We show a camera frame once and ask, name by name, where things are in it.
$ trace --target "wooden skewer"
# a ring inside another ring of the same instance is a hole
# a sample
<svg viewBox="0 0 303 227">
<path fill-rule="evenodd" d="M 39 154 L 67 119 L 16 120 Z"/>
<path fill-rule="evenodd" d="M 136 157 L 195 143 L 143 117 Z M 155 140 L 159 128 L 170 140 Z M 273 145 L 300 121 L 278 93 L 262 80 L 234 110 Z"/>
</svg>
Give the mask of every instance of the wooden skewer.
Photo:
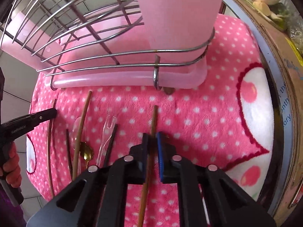
<svg viewBox="0 0 303 227">
<path fill-rule="evenodd" d="M 85 101 L 83 111 L 82 111 L 81 121 L 80 121 L 79 129 L 78 129 L 78 133 L 77 133 L 77 138 L 76 138 L 76 143 L 75 143 L 74 160 L 73 160 L 73 178 L 72 178 L 73 181 L 78 176 L 78 160 L 79 160 L 81 137 L 82 137 L 82 131 L 83 131 L 83 127 L 84 127 L 84 121 L 85 121 L 88 105 L 89 105 L 89 102 L 91 100 L 91 94 L 92 94 L 92 91 L 89 91 L 88 96 L 87 96 L 86 101 Z"/>
<path fill-rule="evenodd" d="M 53 102 L 53 108 L 55 108 L 56 103 L 57 103 L 57 99 L 55 99 L 54 102 Z M 54 198 L 55 197 L 55 192 L 54 192 L 53 178 L 52 178 L 52 169 L 51 169 L 51 137 L 52 137 L 52 126 L 53 126 L 53 120 L 50 120 L 49 124 L 48 124 L 48 131 L 47 131 L 47 151 L 46 151 L 46 156 L 47 156 L 47 173 L 48 173 L 49 188 L 51 190 L 52 198 Z"/>
<path fill-rule="evenodd" d="M 151 137 L 156 137 L 156 129 L 157 129 L 157 118 L 158 118 L 158 106 L 154 106 L 154 112 L 152 116 L 151 122 Z M 147 155 L 147 168 L 146 168 L 146 179 L 145 183 L 143 184 L 143 188 L 141 191 L 141 201 L 140 201 L 140 209 L 139 209 L 139 217 L 138 217 L 138 227 L 143 226 L 144 222 L 144 215 L 146 209 L 146 202 L 147 202 L 147 195 L 148 195 L 148 186 L 150 179 L 152 177 L 152 170 L 154 168 L 154 156 L 155 156 L 155 148 L 150 147 L 148 148 L 149 153 Z"/>
</svg>

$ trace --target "white tile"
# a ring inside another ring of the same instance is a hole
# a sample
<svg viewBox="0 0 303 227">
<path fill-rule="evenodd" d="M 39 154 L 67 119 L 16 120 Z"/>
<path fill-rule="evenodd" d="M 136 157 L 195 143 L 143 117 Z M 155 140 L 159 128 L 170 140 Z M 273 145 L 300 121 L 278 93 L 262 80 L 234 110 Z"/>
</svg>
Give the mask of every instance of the white tile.
<svg viewBox="0 0 303 227">
<path fill-rule="evenodd" d="M 37 197 L 24 199 L 24 202 L 21 206 L 23 209 L 25 221 L 28 221 L 31 216 L 33 216 L 37 211 L 41 209 Z"/>
<path fill-rule="evenodd" d="M 47 204 L 47 201 L 43 198 L 43 196 L 38 196 L 38 200 L 41 207 L 44 207 Z"/>
<path fill-rule="evenodd" d="M 4 90 L 31 101 L 38 72 L 5 52 L 0 57 L 0 67 L 5 77 Z"/>
<path fill-rule="evenodd" d="M 30 103 L 10 94 L 3 93 L 1 102 L 1 122 L 5 123 L 17 117 L 28 114 Z M 17 151 L 26 152 L 26 135 L 15 140 Z"/>
<path fill-rule="evenodd" d="M 31 184 L 31 182 L 28 179 L 27 173 L 26 173 L 26 154 L 25 153 L 18 153 L 20 157 L 20 168 L 21 168 L 21 176 L 22 176 L 22 182 L 21 182 L 21 189 L 22 194 L 24 198 L 34 197 L 34 196 L 40 196 L 37 189 Z"/>
</svg>

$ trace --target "clear plastic fork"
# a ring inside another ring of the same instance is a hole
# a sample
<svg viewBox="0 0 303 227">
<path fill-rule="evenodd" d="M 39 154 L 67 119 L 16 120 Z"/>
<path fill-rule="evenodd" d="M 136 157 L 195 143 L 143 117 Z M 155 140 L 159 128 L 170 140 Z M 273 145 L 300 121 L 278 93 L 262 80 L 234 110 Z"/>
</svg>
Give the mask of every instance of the clear plastic fork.
<svg viewBox="0 0 303 227">
<path fill-rule="evenodd" d="M 105 157 L 103 155 L 106 152 L 106 144 L 112 137 L 112 133 L 113 133 L 116 121 L 117 121 L 117 117 L 112 116 L 111 109 L 107 108 L 107 117 L 106 117 L 105 124 L 103 127 L 102 141 L 101 141 L 101 146 L 100 146 L 99 154 L 98 154 L 98 158 L 97 158 L 97 166 L 99 168 L 101 168 L 101 165 L 103 165 L 103 163 L 104 163 Z"/>
</svg>

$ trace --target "human hand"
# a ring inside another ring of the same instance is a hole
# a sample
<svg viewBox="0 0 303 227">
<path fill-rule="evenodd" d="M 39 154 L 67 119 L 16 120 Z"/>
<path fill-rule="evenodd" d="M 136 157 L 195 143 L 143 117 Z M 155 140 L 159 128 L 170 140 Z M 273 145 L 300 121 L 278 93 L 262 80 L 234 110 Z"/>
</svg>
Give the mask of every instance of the human hand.
<svg viewBox="0 0 303 227">
<path fill-rule="evenodd" d="M 9 151 L 10 159 L 3 165 L 3 170 L 9 173 L 6 176 L 6 181 L 13 188 L 18 188 L 21 185 L 21 169 L 19 166 L 19 155 L 17 154 L 16 144 L 13 142 Z M 0 176 L 3 176 L 3 171 L 0 168 Z"/>
</svg>

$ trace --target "pink polka dot blanket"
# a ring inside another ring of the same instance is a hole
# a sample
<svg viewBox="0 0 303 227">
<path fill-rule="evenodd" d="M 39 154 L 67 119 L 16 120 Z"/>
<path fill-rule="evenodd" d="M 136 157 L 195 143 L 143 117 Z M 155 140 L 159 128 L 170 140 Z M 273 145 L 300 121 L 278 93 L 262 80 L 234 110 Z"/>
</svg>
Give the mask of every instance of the pink polka dot blanket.
<svg viewBox="0 0 303 227">
<path fill-rule="evenodd" d="M 239 19 L 218 15 L 216 35 L 206 56 L 207 78 L 193 89 L 177 89 L 172 95 L 151 86 L 96 86 L 51 91 L 39 75 L 31 113 L 52 107 L 57 98 L 53 123 L 51 171 L 57 195 L 71 182 L 65 129 L 71 132 L 81 116 L 88 91 L 92 98 L 84 124 L 83 140 L 93 149 L 96 163 L 107 107 L 117 115 L 119 129 L 110 162 L 127 155 L 150 131 L 152 109 L 159 106 L 158 131 L 170 137 L 177 153 L 194 164 L 216 164 L 251 197 L 258 198 L 269 167 L 273 144 L 273 108 L 258 45 Z M 48 122 L 28 134 L 28 177 L 41 195 L 51 199 L 47 176 Z M 179 225 L 177 187 L 160 183 L 158 163 L 149 189 L 146 226 Z M 137 223 L 141 187 L 129 185 L 125 226 Z"/>
</svg>

